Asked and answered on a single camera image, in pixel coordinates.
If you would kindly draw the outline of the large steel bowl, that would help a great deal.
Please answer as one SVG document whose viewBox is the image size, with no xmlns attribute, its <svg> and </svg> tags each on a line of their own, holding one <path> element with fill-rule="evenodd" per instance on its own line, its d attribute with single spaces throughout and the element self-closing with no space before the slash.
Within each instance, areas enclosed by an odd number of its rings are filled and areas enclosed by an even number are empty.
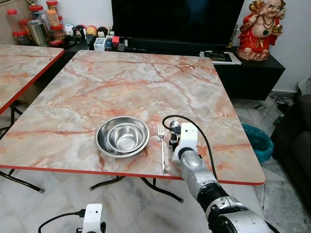
<svg viewBox="0 0 311 233">
<path fill-rule="evenodd" d="M 117 151 L 113 151 L 113 149 L 111 149 L 111 147 L 107 144 L 107 138 L 106 138 L 107 133 L 109 133 L 109 131 L 114 126 L 121 124 L 121 123 L 135 124 L 142 131 L 143 133 L 142 144 L 135 151 L 131 151 L 129 153 L 120 153 Z M 117 116 L 117 117 L 111 118 L 103 122 L 102 125 L 98 127 L 96 131 L 96 135 L 95 135 L 95 142 L 96 142 L 96 146 L 98 147 L 98 149 L 102 151 L 102 153 L 104 153 L 105 155 L 109 157 L 114 157 L 114 158 L 126 158 L 126 157 L 131 157 L 135 154 L 140 153 L 140 151 L 142 151 L 142 149 L 144 149 L 147 146 L 149 142 L 149 138 L 150 138 L 150 131 L 148 129 L 147 124 L 144 123 L 142 120 L 135 118 L 133 116 Z"/>
</svg>

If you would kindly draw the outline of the teal waste bin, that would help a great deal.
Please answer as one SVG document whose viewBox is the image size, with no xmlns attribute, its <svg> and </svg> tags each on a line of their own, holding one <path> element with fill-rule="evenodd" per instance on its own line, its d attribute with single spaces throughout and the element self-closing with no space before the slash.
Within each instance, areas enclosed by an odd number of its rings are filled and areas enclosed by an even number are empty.
<svg viewBox="0 0 311 233">
<path fill-rule="evenodd" d="M 255 126 L 242 123 L 245 134 L 260 164 L 269 160 L 274 152 L 274 144 L 267 133 Z"/>
</svg>

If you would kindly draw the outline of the small red lid jar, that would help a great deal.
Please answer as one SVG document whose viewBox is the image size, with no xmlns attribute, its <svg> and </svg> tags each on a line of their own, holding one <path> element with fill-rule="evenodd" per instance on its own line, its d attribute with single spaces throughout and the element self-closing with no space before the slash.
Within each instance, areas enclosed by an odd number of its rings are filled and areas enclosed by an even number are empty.
<svg viewBox="0 0 311 233">
<path fill-rule="evenodd" d="M 27 36 L 26 31 L 13 32 L 13 37 L 19 45 L 29 45 L 30 40 Z"/>
</svg>

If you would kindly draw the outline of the steel fork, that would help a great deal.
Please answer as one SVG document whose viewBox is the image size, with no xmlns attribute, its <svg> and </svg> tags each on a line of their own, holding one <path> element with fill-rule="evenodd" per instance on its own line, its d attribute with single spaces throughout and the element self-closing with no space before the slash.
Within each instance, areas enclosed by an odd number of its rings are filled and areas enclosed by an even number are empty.
<svg viewBox="0 0 311 233">
<path fill-rule="evenodd" d="M 157 136 L 160 140 L 160 158 L 161 158 L 161 172 L 162 175 L 166 175 L 165 171 L 165 144 L 164 144 L 164 135 L 165 135 L 165 128 L 162 124 L 158 124 L 157 126 Z"/>
</svg>

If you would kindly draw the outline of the clear plastic box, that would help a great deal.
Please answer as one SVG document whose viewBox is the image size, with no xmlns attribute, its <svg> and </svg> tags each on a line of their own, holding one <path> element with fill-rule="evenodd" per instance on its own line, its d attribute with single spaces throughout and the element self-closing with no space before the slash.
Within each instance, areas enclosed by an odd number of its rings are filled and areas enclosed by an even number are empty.
<svg viewBox="0 0 311 233">
<path fill-rule="evenodd" d="M 106 50 L 106 38 L 96 38 L 93 44 L 94 51 L 105 51 Z"/>
</svg>

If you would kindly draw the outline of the stack of papers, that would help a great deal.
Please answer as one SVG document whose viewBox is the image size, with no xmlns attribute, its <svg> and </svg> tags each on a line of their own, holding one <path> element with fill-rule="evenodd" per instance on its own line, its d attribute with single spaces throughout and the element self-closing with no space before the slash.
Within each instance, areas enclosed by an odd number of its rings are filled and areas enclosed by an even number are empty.
<svg viewBox="0 0 311 233">
<path fill-rule="evenodd" d="M 200 57 L 209 58 L 214 65 L 241 65 L 235 54 L 228 51 L 201 51 Z"/>
</svg>

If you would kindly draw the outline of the black television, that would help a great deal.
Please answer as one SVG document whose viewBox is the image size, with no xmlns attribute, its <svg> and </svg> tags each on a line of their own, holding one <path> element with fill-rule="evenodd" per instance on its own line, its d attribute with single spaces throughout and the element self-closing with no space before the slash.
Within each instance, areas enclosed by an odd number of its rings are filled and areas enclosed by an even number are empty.
<svg viewBox="0 0 311 233">
<path fill-rule="evenodd" d="M 116 35 L 229 43 L 245 0 L 111 0 Z"/>
</svg>

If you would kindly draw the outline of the dark sofa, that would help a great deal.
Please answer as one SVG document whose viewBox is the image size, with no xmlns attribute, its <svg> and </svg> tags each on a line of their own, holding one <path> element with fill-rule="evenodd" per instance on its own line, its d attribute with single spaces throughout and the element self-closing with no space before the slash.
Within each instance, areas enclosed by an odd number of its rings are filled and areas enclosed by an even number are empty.
<svg viewBox="0 0 311 233">
<path fill-rule="evenodd" d="M 271 135 L 274 156 L 293 182 L 305 211 L 311 211 L 311 95 L 301 95 Z"/>
</svg>

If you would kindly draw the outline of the stainless steel tumbler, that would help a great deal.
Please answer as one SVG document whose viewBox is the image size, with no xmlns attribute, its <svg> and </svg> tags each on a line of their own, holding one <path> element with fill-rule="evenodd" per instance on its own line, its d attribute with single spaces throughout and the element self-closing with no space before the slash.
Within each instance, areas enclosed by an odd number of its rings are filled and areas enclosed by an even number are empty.
<svg viewBox="0 0 311 233">
<path fill-rule="evenodd" d="M 49 46 L 49 32 L 44 21 L 40 19 L 29 20 L 26 25 L 36 45 Z"/>
</svg>

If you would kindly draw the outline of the red laughing buddha statue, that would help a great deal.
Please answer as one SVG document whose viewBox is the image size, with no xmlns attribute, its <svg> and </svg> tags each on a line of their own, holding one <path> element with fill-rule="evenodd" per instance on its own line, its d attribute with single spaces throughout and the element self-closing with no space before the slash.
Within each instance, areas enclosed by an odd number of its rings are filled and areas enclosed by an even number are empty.
<svg viewBox="0 0 311 233">
<path fill-rule="evenodd" d="M 265 61 L 269 48 L 283 33 L 280 21 L 286 13 L 284 0 L 254 0 L 250 14 L 243 18 L 237 56 L 247 61 Z"/>
</svg>

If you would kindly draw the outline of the small steel bowl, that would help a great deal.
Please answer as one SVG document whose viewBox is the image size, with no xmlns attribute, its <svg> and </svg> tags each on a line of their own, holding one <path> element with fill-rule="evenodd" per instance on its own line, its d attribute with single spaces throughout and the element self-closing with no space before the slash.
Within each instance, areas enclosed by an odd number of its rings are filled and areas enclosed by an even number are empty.
<svg viewBox="0 0 311 233">
<path fill-rule="evenodd" d="M 132 123 L 121 123 L 114 126 L 107 133 L 107 144 L 120 153 L 129 153 L 140 147 L 143 140 L 143 133 Z"/>
</svg>

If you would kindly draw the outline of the marble pattern folding table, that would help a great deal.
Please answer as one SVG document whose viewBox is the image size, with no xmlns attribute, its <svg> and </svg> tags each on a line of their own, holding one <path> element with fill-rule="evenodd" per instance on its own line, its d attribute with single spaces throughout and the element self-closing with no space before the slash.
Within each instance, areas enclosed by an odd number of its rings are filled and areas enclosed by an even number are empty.
<svg viewBox="0 0 311 233">
<path fill-rule="evenodd" d="M 0 139 L 0 168 L 179 180 L 167 153 L 161 168 L 157 127 L 164 117 L 193 120 L 198 153 L 215 162 L 221 183 L 260 185 L 263 170 L 215 67 L 208 58 L 81 50 Z M 112 158 L 96 146 L 96 131 L 120 116 L 147 124 L 140 153 Z"/>
<path fill-rule="evenodd" d="M 0 45 L 0 115 L 64 53 L 61 48 Z"/>
</svg>

